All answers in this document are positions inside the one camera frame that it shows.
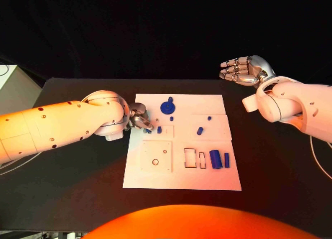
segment black table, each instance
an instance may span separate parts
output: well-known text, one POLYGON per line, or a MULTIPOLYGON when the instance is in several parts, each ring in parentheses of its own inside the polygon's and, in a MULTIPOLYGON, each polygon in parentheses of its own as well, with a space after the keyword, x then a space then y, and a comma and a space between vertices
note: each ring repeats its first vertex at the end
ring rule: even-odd
MULTIPOLYGON (((254 88, 223 80, 53 78, 34 106, 81 100, 96 90, 117 92, 127 102, 135 93, 222 94, 242 191, 122 188, 130 132, 112 142, 94 135, 43 152, 0 177, 0 230, 88 232, 137 210, 200 204, 257 213, 332 236, 332 181, 313 160, 309 136, 245 112, 241 99, 254 88)), ((316 139, 314 149, 332 173, 332 152, 316 139)))

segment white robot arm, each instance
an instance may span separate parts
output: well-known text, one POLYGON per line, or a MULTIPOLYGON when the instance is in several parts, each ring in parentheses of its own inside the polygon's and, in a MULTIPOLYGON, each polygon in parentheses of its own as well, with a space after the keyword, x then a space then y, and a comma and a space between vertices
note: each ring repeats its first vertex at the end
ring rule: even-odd
POLYGON ((127 104, 111 91, 0 116, 0 164, 59 148, 92 134, 108 141, 131 127, 153 130, 145 107, 127 104))
POLYGON ((291 124, 332 143, 332 86, 307 85, 275 73, 257 55, 221 63, 219 77, 257 92, 242 100, 247 112, 258 110, 270 122, 291 124))

